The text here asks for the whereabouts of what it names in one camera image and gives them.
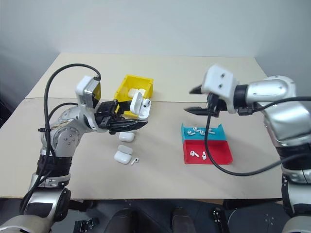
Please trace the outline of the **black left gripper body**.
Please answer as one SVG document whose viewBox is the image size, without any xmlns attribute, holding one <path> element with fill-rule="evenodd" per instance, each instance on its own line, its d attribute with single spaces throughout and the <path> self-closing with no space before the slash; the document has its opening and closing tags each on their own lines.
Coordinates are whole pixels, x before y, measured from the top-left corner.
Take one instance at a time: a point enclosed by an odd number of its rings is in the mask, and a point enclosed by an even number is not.
<svg viewBox="0 0 311 233">
<path fill-rule="evenodd" d="M 119 121 L 123 120 L 123 111 L 120 109 L 117 100 L 104 101 L 94 114 L 97 126 L 100 129 L 109 130 L 110 133 L 120 132 L 117 129 Z"/>
</svg>

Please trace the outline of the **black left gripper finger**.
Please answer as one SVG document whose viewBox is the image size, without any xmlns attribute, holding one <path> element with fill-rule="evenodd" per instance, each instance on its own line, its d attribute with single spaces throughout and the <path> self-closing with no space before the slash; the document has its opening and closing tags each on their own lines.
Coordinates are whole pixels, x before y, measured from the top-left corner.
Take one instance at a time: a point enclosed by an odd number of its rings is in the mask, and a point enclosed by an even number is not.
<svg viewBox="0 0 311 233">
<path fill-rule="evenodd" d="M 148 121 L 140 119 L 121 119 L 110 123 L 109 133 L 116 134 L 121 132 L 129 132 L 138 130 L 145 126 Z"/>
<path fill-rule="evenodd" d="M 130 111 L 131 103 L 132 103 L 131 101 L 118 102 L 119 104 L 118 113 L 124 113 L 126 111 Z"/>
</svg>

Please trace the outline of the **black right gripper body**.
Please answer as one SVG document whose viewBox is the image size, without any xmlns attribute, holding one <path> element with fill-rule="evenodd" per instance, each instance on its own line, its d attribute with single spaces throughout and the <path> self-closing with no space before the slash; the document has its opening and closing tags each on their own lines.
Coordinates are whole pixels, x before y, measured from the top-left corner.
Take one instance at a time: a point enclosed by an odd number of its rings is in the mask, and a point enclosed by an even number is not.
<svg viewBox="0 0 311 233">
<path fill-rule="evenodd" d="M 218 95 L 209 93 L 207 96 L 207 116 L 219 117 L 220 112 L 227 111 L 227 105 Z"/>
</svg>

